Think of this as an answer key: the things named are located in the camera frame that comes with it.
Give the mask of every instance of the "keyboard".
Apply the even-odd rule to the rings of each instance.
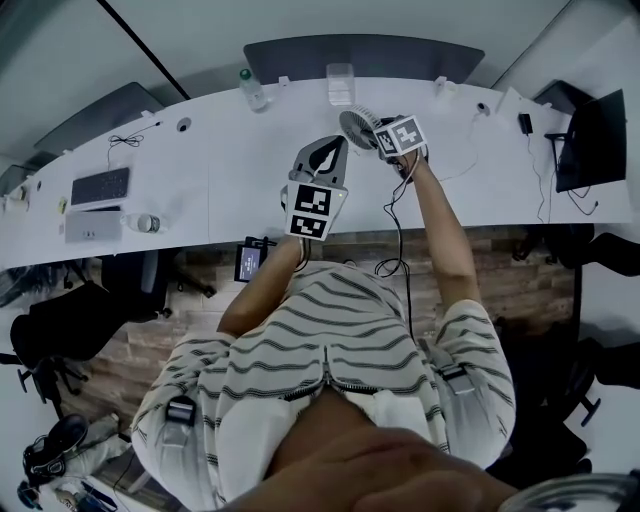
[[[71,189],[71,206],[124,199],[129,192],[128,167],[79,178]]]

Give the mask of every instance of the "striped shirt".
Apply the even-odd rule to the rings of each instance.
[[[462,377],[448,380],[452,370]],[[498,458],[515,422],[509,368],[480,304],[454,304],[435,339],[416,342],[383,280],[318,262],[293,277],[253,331],[187,335],[133,421],[133,445],[187,508],[220,508],[263,479],[324,386],[376,425],[412,429],[482,467]],[[165,421],[168,402],[183,395],[197,404],[192,428]]]

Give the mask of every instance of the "person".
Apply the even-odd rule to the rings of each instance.
[[[437,501],[432,491],[457,494],[466,480],[412,477],[452,460],[487,487],[456,502],[493,506],[511,492],[476,469],[504,449],[515,399],[468,240],[422,155],[401,164],[413,171],[446,311],[438,334],[414,340],[398,295],[372,274],[328,262],[295,272],[302,244],[285,236],[218,332],[176,346],[134,418],[140,462],[187,508],[240,498],[346,510],[392,488],[430,489],[422,499]]]

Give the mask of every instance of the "power adapter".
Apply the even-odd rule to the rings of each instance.
[[[520,123],[520,129],[524,135],[533,133],[533,126],[531,126],[531,116],[529,114],[518,114],[518,122]]]

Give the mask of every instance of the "small fan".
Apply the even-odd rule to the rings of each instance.
[[[340,128],[353,144],[362,149],[377,149],[373,131],[382,126],[382,121],[362,105],[354,105],[340,113]]]

